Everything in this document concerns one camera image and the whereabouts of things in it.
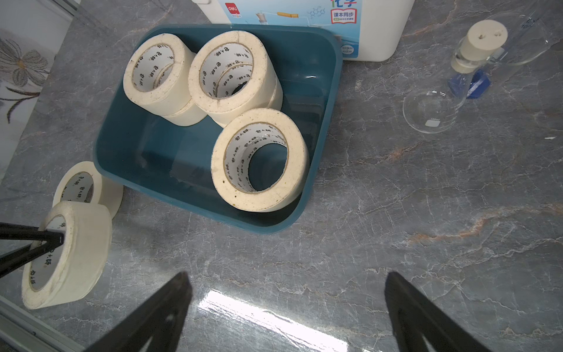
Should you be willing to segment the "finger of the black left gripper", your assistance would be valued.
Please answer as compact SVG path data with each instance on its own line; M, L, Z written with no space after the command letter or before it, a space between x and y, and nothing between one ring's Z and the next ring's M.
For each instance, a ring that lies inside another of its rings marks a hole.
M64 239L64 232L39 230L38 227L2 222L1 240L31 241L32 243L1 256L1 278L48 252L54 251L63 245Z

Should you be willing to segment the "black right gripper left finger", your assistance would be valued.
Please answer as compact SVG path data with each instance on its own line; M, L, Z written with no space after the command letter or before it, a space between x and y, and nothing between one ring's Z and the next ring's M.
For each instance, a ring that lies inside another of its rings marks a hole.
M181 271L87 351L176 351L193 289Z

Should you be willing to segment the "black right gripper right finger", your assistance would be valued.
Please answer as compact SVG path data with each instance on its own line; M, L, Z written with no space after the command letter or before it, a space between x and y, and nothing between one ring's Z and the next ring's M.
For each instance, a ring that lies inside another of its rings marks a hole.
M400 351L488 351L396 271L384 290L393 334Z

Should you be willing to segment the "teal plastic tray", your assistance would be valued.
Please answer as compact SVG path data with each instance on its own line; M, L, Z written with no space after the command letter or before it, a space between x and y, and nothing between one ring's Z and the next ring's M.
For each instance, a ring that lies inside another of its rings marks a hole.
M206 117L176 126L132 103L118 89L94 148L99 173L131 189L195 214L252 233L290 227L310 199L323 154L342 72L342 53L331 32L315 27L240 25L264 44L283 89L282 111L299 128L310 168L301 195L271 213L227 204L211 177L212 149L221 128Z

